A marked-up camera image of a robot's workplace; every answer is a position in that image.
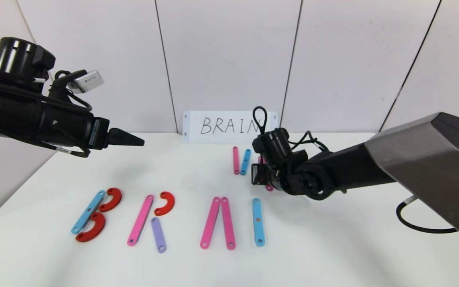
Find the red curved piece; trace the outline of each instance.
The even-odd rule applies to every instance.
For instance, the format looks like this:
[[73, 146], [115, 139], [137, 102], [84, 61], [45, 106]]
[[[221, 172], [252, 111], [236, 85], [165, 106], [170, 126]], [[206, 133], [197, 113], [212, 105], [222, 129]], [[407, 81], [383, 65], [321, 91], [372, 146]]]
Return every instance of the red curved piece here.
[[156, 208], [155, 211], [153, 211], [156, 216], [163, 216], [167, 214], [173, 209], [173, 206], [175, 206], [175, 197], [171, 193], [162, 191], [161, 198], [167, 200], [167, 203], [164, 205], [164, 207]]
[[90, 216], [90, 219], [95, 222], [95, 226], [86, 232], [81, 232], [77, 234], [75, 240], [79, 242], [88, 242], [93, 238], [96, 238], [96, 236], [102, 231], [102, 229], [104, 229], [104, 226], [106, 225], [106, 218], [103, 214], [101, 214], [100, 212], [94, 212]]
[[120, 201], [122, 201], [122, 192], [115, 187], [108, 189], [107, 194], [113, 196], [113, 198], [108, 203], [100, 204], [98, 207], [100, 212], [110, 211], [111, 209], [115, 208], [118, 203], [120, 203]]

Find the white sign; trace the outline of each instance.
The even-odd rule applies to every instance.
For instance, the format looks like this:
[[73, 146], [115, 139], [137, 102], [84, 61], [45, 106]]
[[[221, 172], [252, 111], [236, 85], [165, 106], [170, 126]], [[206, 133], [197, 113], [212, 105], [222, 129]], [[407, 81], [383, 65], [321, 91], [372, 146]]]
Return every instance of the white sign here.
[[[260, 134], [252, 111], [186, 111], [182, 119], [184, 142], [251, 144]], [[263, 125], [263, 111], [256, 111], [256, 119]], [[265, 131], [277, 128], [278, 122], [276, 112], [267, 112]]]

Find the table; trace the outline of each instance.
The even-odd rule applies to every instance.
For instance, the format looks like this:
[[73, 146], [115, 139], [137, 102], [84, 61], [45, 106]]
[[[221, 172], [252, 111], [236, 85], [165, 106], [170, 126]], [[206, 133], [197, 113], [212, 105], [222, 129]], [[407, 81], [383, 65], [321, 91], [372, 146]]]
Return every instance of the table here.
[[[55, 154], [0, 209], [0, 287], [33, 286], [459, 286], [459, 233], [425, 234], [403, 226], [395, 208], [410, 196], [397, 183], [337, 191], [324, 201], [268, 192], [233, 174], [232, 145], [185, 144], [178, 134], [136, 134], [144, 147], [93, 151], [88, 159]], [[300, 134], [293, 134], [298, 140]], [[337, 151], [371, 133], [316, 134]], [[310, 156], [314, 145], [301, 145]], [[240, 145], [240, 155], [250, 146]], [[257, 162], [253, 154], [251, 162]], [[71, 228], [97, 191], [124, 198], [105, 214], [94, 240]], [[137, 245], [126, 245], [147, 194], [161, 216], [167, 251], [157, 252], [151, 214]], [[222, 215], [210, 248], [199, 241], [214, 196], [228, 196], [237, 247], [226, 249]], [[262, 200], [266, 245], [253, 240], [251, 200]], [[448, 224], [420, 201], [404, 210], [412, 223]]]

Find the cable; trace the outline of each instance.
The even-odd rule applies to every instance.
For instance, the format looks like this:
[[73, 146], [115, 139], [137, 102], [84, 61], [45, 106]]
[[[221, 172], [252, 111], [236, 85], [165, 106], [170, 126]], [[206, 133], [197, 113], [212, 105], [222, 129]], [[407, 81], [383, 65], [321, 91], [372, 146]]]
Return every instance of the cable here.
[[93, 109], [91, 107], [90, 104], [88, 104], [88, 102], [85, 102], [84, 100], [81, 100], [79, 97], [77, 97], [76, 95], [74, 95], [74, 93], [72, 92], [71, 89], [66, 89], [67, 90], [67, 95], [69, 95], [69, 97], [73, 98], [74, 100], [76, 100], [78, 103], [80, 103], [81, 105], [85, 106], [86, 107], [86, 110], [91, 112], [91, 110]]
[[[6, 76], [5, 73], [2, 73], [2, 72], [0, 72], [0, 73], [1, 73], [0, 76]], [[62, 100], [56, 100], [55, 98], [49, 98], [47, 96], [43, 96], [43, 95], [38, 94], [38, 93], [26, 91], [26, 90], [19, 89], [19, 88], [16, 88], [16, 87], [12, 87], [12, 86], [9, 86], [9, 85], [0, 84], [0, 91], [5, 91], [5, 92], [13, 93], [13, 94], [18, 94], [19, 96], [24, 96], [26, 98], [31, 98], [33, 100], [39, 100], [40, 102], [44, 102], [44, 103], [48, 103], [48, 104], [51, 104], [51, 105], [55, 105], [57, 107], [61, 107], [62, 109], [69, 110], [69, 111], [75, 111], [75, 112], [79, 112], [79, 111], [86, 112], [86, 111], [88, 111], [89, 112], [89, 110], [87, 110], [87, 108], [85, 108], [85, 107], [74, 105], [72, 103], [63, 102]]]
[[455, 228], [431, 229], [431, 228], [419, 227], [417, 225], [413, 225], [413, 224], [407, 222], [406, 220], [404, 220], [403, 217], [401, 217], [401, 211], [404, 209], [405, 206], [407, 206], [408, 204], [414, 202], [414, 200], [416, 200], [416, 199], [417, 199], [417, 197], [415, 195], [413, 195], [413, 196], [407, 198], [402, 203], [400, 203], [398, 205], [398, 207], [396, 208], [396, 215], [397, 215], [397, 217], [398, 217], [398, 219], [400, 220], [401, 223], [403, 223], [406, 227], [410, 227], [411, 229], [414, 229], [414, 230], [417, 230], [417, 231], [421, 231], [421, 232], [425, 232], [425, 233], [444, 234], [444, 233], [457, 232], [457, 230]]
[[[304, 141], [304, 138], [306, 138], [306, 136], [309, 136], [310, 140]], [[306, 133], [304, 133], [304, 136], [302, 136], [299, 142], [288, 142], [293, 145], [292, 150], [298, 147], [299, 145], [315, 144], [322, 152], [329, 151], [327, 146], [320, 142], [318, 138], [313, 138], [311, 131], [306, 131]]]
[[88, 157], [90, 155], [91, 151], [89, 149], [81, 147], [82, 146], [81, 142], [77, 138], [72, 136], [70, 133], [62, 129], [62, 127], [59, 125], [59, 123], [56, 120], [53, 121], [53, 129], [60, 131], [64, 136], [66, 136], [71, 141], [73, 141], [77, 145], [77, 147], [79, 147], [83, 151], [83, 152], [76, 152], [76, 151], [66, 150], [68, 153], [70, 153], [71, 155], [79, 156], [79, 157]]
[[61, 75], [69, 75], [71, 74], [70, 71], [63, 71], [63, 70], [59, 70], [57, 71], [55, 74], [54, 74], [54, 79], [55, 80], [58, 80], [60, 78]]
[[[256, 111], [258, 109], [262, 110], [263, 113], [265, 114], [265, 120], [263, 121], [263, 126], [261, 126], [260, 123], [256, 119]], [[267, 125], [267, 111], [266, 111], [266, 109], [264, 107], [262, 107], [262, 106], [255, 107], [255, 109], [253, 110], [253, 120], [255, 120], [256, 125], [260, 129], [260, 133], [261, 134], [265, 134], [265, 126]]]
[[[63, 134], [65, 134], [67, 137], [69, 137], [71, 140], [78, 142], [77, 139], [73, 138], [70, 134], [66, 133], [64, 130], [62, 129], [58, 129], [58, 130], [61, 131]], [[36, 145], [37, 147], [45, 147], [46, 149], [52, 149], [53, 151], [65, 152], [65, 153], [69, 153], [71, 155], [75, 155], [79, 157], [88, 157], [88, 155], [91, 152], [89, 149], [83, 149], [82, 147], [79, 147], [79, 148], [83, 152], [76, 152], [76, 151], [71, 151], [69, 149], [64, 149], [62, 147], [56, 147], [55, 145], [51, 145], [49, 143], [41, 142], [40, 140], [35, 140], [32, 138], [21, 136], [19, 134], [12, 133], [12, 132], [9, 132], [1, 128], [0, 128], [0, 134], [2, 134], [3, 136], [7, 136], [8, 138], [13, 138], [14, 140], [18, 140], [19, 142], [25, 142], [26, 144]]]

